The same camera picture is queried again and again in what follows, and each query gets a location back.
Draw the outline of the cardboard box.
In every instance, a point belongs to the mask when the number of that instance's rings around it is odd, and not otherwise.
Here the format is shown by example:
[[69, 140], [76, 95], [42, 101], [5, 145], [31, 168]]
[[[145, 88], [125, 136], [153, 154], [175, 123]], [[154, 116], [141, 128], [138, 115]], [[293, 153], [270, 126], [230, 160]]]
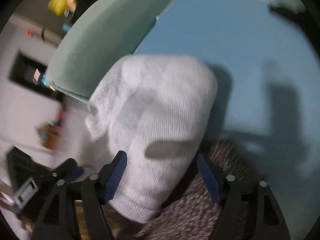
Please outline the cardboard box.
[[36, 132], [39, 136], [40, 145], [54, 151], [57, 148], [57, 142], [62, 132], [62, 122], [43, 123], [36, 127]]

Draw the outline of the grey knitted sweater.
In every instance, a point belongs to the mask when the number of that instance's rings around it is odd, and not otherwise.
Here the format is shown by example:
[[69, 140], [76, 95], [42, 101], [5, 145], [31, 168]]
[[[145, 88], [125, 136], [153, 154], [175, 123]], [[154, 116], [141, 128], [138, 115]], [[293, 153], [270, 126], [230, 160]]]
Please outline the grey knitted sweater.
[[100, 81], [85, 125], [97, 167], [119, 151], [127, 167], [111, 206], [147, 223], [195, 157], [217, 94], [214, 72], [189, 55], [127, 55]]

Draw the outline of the dark window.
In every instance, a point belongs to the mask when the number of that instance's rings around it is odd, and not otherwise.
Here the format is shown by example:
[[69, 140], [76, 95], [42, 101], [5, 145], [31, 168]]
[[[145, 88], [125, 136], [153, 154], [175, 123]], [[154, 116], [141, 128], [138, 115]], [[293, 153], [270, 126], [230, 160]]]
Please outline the dark window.
[[47, 98], [62, 102], [63, 94], [47, 86], [47, 66], [19, 51], [9, 74], [9, 80]]

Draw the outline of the green sofa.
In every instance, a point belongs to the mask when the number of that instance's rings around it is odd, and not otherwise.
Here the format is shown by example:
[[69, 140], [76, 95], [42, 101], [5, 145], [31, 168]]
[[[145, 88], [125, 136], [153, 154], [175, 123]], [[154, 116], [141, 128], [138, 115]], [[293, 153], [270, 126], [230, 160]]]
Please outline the green sofa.
[[[97, 0], [72, 25], [45, 73], [46, 85], [87, 101], [107, 71], [132, 54], [173, 0]], [[292, 10], [301, 0], [264, 0]]]

